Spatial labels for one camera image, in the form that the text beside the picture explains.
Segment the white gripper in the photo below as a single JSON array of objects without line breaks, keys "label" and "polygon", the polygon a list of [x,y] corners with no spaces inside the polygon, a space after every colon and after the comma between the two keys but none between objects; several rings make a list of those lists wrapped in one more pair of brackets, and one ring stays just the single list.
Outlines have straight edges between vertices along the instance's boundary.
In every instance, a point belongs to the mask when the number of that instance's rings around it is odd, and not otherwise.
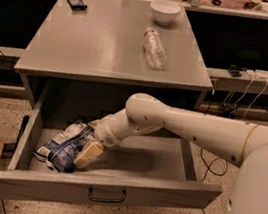
[{"label": "white gripper", "polygon": [[82,167],[98,158],[104,152],[103,147],[111,148],[121,141],[112,131],[111,123],[113,121],[115,121],[115,119],[113,115],[110,114],[103,117],[101,120],[96,119],[88,122],[88,125],[95,129],[94,135],[98,142],[88,142],[84,146],[83,150],[80,151],[76,159],[74,159],[76,167]]}]

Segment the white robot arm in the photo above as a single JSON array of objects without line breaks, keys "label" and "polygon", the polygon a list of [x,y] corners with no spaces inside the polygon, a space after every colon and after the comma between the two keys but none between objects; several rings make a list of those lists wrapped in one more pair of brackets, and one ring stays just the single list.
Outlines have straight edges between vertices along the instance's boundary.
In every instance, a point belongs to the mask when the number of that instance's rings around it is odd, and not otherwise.
[{"label": "white robot arm", "polygon": [[169,107],[145,93],[95,122],[95,141],[76,157],[82,166],[126,137],[165,128],[240,168],[226,214],[268,214],[268,127]]}]

